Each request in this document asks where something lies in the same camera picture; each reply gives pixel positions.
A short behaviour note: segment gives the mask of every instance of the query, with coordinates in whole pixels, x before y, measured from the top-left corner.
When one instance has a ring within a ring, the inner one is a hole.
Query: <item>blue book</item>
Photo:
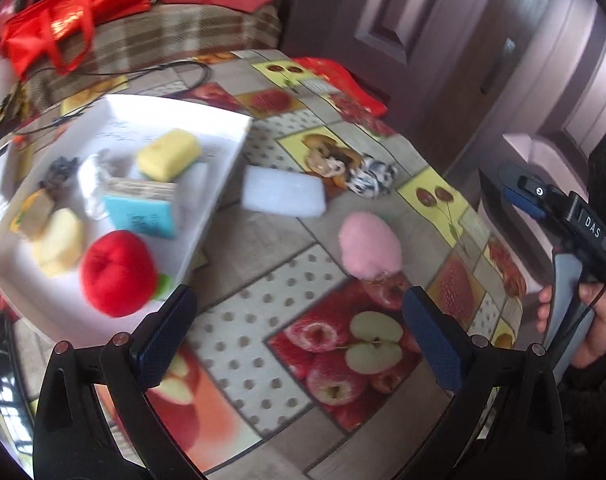
[[[103,203],[116,229],[174,238],[176,184],[132,178],[110,178]]]

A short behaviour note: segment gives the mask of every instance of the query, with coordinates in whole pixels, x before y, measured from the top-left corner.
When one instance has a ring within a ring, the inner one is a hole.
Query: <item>plaid fabric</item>
[[[253,14],[217,6],[158,5],[149,12],[128,16],[96,28],[94,46],[80,69],[83,72],[122,72],[197,54],[274,48],[280,22],[273,6]],[[83,38],[75,34],[60,43],[64,59],[81,51]],[[96,83],[95,76],[60,76],[42,57],[28,72],[27,98],[42,112]]]

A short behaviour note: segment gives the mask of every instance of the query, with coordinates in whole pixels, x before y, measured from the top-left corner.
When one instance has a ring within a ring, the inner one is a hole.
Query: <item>screw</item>
[[[472,336],[472,344],[478,348],[485,348],[489,343],[484,335],[474,334]]]
[[[545,347],[543,345],[541,345],[540,343],[534,343],[531,346],[532,352],[534,352],[535,355],[542,357],[545,355]]]
[[[113,338],[112,342],[116,346],[123,346],[126,342],[129,341],[129,334],[127,332],[118,332]]]
[[[67,352],[68,348],[69,343],[67,341],[59,341],[58,343],[56,343],[56,346],[54,346],[54,352],[57,354],[64,354],[65,352]]]

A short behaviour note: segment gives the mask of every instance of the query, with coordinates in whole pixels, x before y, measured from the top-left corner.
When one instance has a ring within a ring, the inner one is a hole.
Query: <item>pink plush toy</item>
[[[401,243],[378,216],[350,214],[339,232],[343,267],[360,280],[376,280],[401,270]]]

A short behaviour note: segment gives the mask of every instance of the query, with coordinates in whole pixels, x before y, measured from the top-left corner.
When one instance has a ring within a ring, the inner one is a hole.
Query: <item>patterned tablecloth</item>
[[[188,90],[201,76],[202,69],[193,66],[131,83],[123,76],[66,99],[26,129],[49,124],[105,91],[172,94],[253,115],[243,155],[195,255],[190,284],[202,313],[180,350],[186,369],[169,372],[169,396],[155,396],[154,405],[213,479],[390,479],[428,435],[449,397],[407,334],[403,360],[378,378],[345,371],[344,347],[329,354],[290,341],[312,322],[343,330],[357,310],[379,311],[402,323],[399,312],[378,306],[347,275],[338,241],[342,222],[360,210],[381,217],[401,241],[409,282],[425,287],[469,333],[501,346],[514,343],[522,314],[509,256],[404,137],[382,136],[390,133],[387,127],[346,104],[326,80],[276,50],[199,59],[211,65],[212,78],[198,89]],[[31,139],[21,152],[19,176],[61,133],[50,130]],[[326,179],[330,198],[320,218],[242,209],[244,168],[309,171],[302,139],[310,133],[393,164],[398,177],[392,192],[368,199]],[[52,343],[23,319],[14,323],[14,334],[23,380],[35,400]],[[325,379],[346,381],[352,397],[343,400],[349,403],[320,402]],[[138,461],[114,421],[109,397],[99,393],[124,456]]]

